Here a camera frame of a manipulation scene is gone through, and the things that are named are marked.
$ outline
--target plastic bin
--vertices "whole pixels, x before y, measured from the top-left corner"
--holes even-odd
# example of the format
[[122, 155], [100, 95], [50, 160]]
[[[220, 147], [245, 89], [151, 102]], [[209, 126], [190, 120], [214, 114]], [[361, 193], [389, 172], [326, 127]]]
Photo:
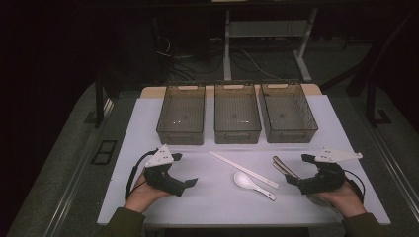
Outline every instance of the plastic bin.
[[269, 143], [311, 141], [318, 127], [299, 83], [262, 80], [259, 102]]
[[253, 81], [215, 81], [216, 144], [256, 144], [262, 130]]
[[205, 108], [205, 82], [169, 82], [156, 128], [160, 142], [203, 145]]

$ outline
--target sleeve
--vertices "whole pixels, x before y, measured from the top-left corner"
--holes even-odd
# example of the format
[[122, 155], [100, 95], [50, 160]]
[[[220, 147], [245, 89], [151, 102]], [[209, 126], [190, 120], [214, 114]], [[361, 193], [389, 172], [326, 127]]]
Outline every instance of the sleeve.
[[342, 220], [342, 224], [349, 237], [389, 237], [371, 213], [346, 218]]
[[144, 219], [145, 216], [138, 212], [119, 207], [109, 223], [96, 233], [96, 237], [140, 236]]

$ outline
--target white tabletop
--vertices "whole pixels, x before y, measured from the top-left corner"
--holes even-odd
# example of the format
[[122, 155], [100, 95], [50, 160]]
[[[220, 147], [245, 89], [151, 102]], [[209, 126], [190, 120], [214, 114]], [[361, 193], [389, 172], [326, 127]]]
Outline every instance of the white tabletop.
[[[265, 131], [262, 129], [258, 144], [218, 145], [214, 142], [212, 127], [213, 98], [207, 98], [204, 145], [169, 146], [172, 153], [183, 154], [182, 160], [173, 164], [169, 174], [182, 182], [199, 178], [198, 182], [194, 187], [185, 189], [181, 197], [166, 197], [155, 203], [144, 213], [145, 226], [290, 227], [340, 223], [342, 217], [339, 214], [311, 203], [300, 194], [297, 187], [289, 185], [284, 175], [272, 166], [272, 158], [276, 155], [303, 179], [310, 178], [317, 173], [316, 167], [302, 162], [301, 154], [316, 155], [323, 146], [354, 151], [328, 98], [317, 95], [307, 96], [307, 99], [319, 127], [310, 143], [270, 144], [266, 141]], [[161, 147], [155, 129], [162, 102], [162, 98], [137, 100], [98, 223], [108, 223], [117, 207], [124, 205], [126, 182], [132, 166], [144, 153]], [[252, 178], [257, 185], [277, 196], [277, 199], [271, 201], [255, 191], [236, 186], [233, 175], [238, 170], [211, 156], [209, 151], [279, 183], [280, 187], [276, 190]], [[366, 209], [375, 215], [379, 223], [389, 224], [390, 221], [359, 161], [346, 161], [340, 165], [363, 180], [367, 189]]]

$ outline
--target white spoon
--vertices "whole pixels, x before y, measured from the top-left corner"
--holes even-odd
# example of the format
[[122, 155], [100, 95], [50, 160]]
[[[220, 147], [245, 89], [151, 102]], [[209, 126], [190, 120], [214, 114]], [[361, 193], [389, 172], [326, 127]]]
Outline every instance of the white spoon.
[[269, 193], [268, 191], [260, 188], [255, 183], [253, 183], [253, 181], [241, 171], [236, 172], [234, 174], [234, 182], [241, 188], [258, 191], [266, 195], [266, 197], [270, 198], [271, 200], [275, 200], [277, 198], [275, 197], [275, 195]]

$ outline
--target hand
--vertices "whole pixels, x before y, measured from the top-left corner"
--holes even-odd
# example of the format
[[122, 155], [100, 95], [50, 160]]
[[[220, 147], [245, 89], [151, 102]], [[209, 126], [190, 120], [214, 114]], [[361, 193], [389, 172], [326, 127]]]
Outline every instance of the hand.
[[346, 218], [367, 213], [354, 188], [346, 181], [340, 189], [319, 193], [316, 196], [332, 203]]
[[145, 181], [143, 172], [135, 182], [134, 188], [126, 200], [124, 208], [136, 211], [138, 213], [145, 212], [158, 199], [170, 196], [161, 190], [154, 189]]

